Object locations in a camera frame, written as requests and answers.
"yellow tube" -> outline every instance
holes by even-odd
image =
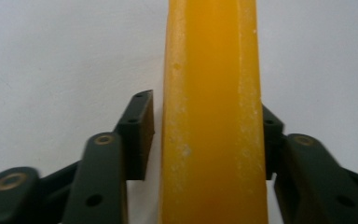
[[[255,0],[170,0],[160,224],[268,222]]]

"yellow surface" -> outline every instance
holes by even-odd
[[[171,0],[160,224],[267,223],[255,1]]]

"brass screw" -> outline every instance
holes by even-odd
[[[298,142],[300,145],[306,146],[306,147],[310,147],[313,145],[313,139],[311,139],[310,137],[304,136],[304,135],[300,135],[295,137],[296,142]]]
[[[111,135],[101,135],[94,140],[94,143],[99,146],[107,145],[113,142],[114,137]]]
[[[13,182],[7,183],[10,178],[16,178]],[[27,175],[25,173],[14,173],[2,177],[0,179],[0,191],[14,189],[21,185],[27,179]]]

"yellow object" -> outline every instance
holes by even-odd
[[[170,0],[160,224],[268,222],[255,0]]]

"white background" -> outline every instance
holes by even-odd
[[[358,173],[358,1],[260,0],[262,93],[287,133],[320,139]],[[167,0],[0,1],[0,171],[48,175],[111,131],[131,96],[155,90],[147,181],[131,224],[157,223]],[[270,223],[281,222],[271,189]]]

